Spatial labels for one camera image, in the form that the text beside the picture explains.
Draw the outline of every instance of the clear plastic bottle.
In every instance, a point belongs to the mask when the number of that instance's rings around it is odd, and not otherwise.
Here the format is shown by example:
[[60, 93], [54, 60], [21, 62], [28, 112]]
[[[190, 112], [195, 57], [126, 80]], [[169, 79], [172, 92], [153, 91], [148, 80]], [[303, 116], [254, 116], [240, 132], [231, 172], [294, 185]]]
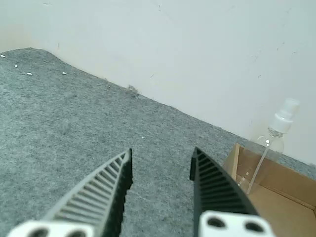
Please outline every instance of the clear plastic bottle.
[[299, 101], [286, 99], [282, 108], [275, 113], [264, 134], [247, 142], [240, 156], [243, 162], [238, 164], [239, 176], [237, 183], [246, 194], [259, 184], [269, 172], [269, 162], [277, 161], [283, 153], [283, 136], [291, 127], [293, 117], [299, 108]]

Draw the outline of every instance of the cardboard box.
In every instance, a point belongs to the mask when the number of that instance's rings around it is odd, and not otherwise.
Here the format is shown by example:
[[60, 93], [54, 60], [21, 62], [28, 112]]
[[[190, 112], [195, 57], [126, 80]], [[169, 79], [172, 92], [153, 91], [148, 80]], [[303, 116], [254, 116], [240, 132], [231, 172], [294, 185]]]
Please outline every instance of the cardboard box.
[[[242, 150], [239, 144], [234, 145], [224, 163], [235, 181], [243, 172], [238, 164], [256, 165], [260, 159], [257, 155], [251, 160], [242, 157]], [[269, 174], [248, 196], [260, 216], [271, 224], [277, 237], [316, 237], [316, 180], [268, 159], [260, 169], [265, 166], [269, 166]]]

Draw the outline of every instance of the white wall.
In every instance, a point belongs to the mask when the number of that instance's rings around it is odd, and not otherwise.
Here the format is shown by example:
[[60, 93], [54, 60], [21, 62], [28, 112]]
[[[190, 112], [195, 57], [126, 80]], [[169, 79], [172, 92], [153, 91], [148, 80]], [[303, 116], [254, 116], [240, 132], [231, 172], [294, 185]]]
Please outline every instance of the white wall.
[[314, 155], [314, 0], [1, 0], [0, 51], [43, 48], [243, 137], [302, 103], [285, 154]]

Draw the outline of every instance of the gray carpet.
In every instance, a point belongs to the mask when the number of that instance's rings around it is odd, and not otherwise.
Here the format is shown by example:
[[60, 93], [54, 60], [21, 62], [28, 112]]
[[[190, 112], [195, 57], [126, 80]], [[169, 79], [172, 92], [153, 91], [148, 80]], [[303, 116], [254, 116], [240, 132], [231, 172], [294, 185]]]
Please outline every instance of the gray carpet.
[[[2, 54], [1, 236], [17, 223], [40, 219], [85, 175], [128, 147], [134, 155], [134, 184], [121, 236], [192, 236], [194, 147], [222, 163], [243, 139], [44, 50]], [[314, 168], [299, 161], [282, 157], [281, 163], [315, 178]]]

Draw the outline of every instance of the mounting hole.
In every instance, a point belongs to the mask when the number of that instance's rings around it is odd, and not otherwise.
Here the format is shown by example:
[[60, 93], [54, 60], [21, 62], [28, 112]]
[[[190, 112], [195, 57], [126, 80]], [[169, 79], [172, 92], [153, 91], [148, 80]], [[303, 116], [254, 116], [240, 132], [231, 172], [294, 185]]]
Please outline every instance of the mounting hole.
[[33, 232], [31, 232], [31, 234], [28, 237], [46, 237], [48, 234], [48, 230], [45, 228], [40, 228], [37, 229]]
[[254, 222], [246, 223], [246, 229], [254, 232], [263, 232], [263, 228]]
[[215, 227], [218, 227], [218, 228], [225, 227], [225, 223], [223, 221], [221, 221], [220, 219], [215, 218], [215, 217], [209, 218], [207, 220], [207, 223], [208, 223], [209, 226], [215, 226]]
[[70, 233], [69, 235], [67, 235], [67, 237], [85, 237], [86, 234], [83, 231], [74, 231], [72, 233]]

